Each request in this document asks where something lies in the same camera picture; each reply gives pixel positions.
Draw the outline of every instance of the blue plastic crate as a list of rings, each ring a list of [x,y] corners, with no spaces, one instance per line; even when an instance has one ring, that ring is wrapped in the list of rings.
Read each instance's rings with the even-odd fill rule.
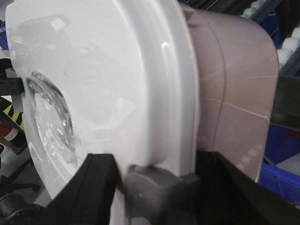
[[[0,46],[4,50],[8,50],[8,39],[6,37],[6,28],[5,26],[0,27]]]
[[[270,125],[265,156],[275,164],[300,153],[300,140],[293,138],[293,130]],[[263,163],[259,183],[300,206],[300,176]]]
[[[282,42],[281,33],[279,30],[278,18],[276,14],[268,15],[261,23],[260,26],[264,28],[272,38],[276,47],[279,47]]]
[[[263,163],[260,184],[300,206],[300,176]]]

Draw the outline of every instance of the white roller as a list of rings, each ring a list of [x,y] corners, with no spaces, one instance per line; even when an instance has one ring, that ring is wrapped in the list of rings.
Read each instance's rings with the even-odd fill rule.
[[[256,8],[250,7],[250,8],[246,8],[244,10],[243,14],[249,18],[250,16],[252,16],[255,13],[255,11],[256,11]]]
[[[258,9],[262,5],[263,5],[262,1],[254,1],[254,2],[252,2],[251,7]]]
[[[293,38],[300,38],[300,27],[296,27],[294,31],[292,32]]]
[[[240,15],[240,17],[244,17],[244,18],[247,18],[247,19],[249,18],[248,15],[244,15],[244,14],[243,14],[243,15]]]
[[[280,67],[282,67],[292,56],[293,52],[287,49],[277,49]]]
[[[300,45],[300,39],[296,37],[288,37],[282,44],[282,49],[296,51]]]

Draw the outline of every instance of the yellow and black stripe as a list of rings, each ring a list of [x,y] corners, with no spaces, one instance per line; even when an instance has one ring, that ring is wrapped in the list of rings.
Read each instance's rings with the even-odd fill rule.
[[[0,97],[0,111],[4,112],[21,130],[24,130],[22,113],[14,112],[11,102]]]

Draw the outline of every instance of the plastic bin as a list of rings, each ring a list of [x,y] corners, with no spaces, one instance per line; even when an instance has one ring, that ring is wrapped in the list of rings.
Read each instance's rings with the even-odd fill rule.
[[[8,50],[8,39],[6,37],[5,26],[0,26],[0,47],[3,50]]]
[[[260,26],[264,28],[271,36],[276,47],[280,46],[282,42],[281,33],[279,30],[278,18],[276,14],[268,15],[261,23]]]
[[[300,206],[300,176],[263,163],[260,184]]]
[[[293,132],[285,127],[270,125],[265,155],[275,164],[300,153],[300,140],[294,138]],[[259,183],[300,206],[300,176],[264,162]]]

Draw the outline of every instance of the black clamp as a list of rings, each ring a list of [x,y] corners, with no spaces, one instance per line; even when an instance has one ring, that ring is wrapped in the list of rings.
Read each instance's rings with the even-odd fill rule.
[[[23,92],[24,85],[20,77],[0,78],[0,96],[19,95]]]

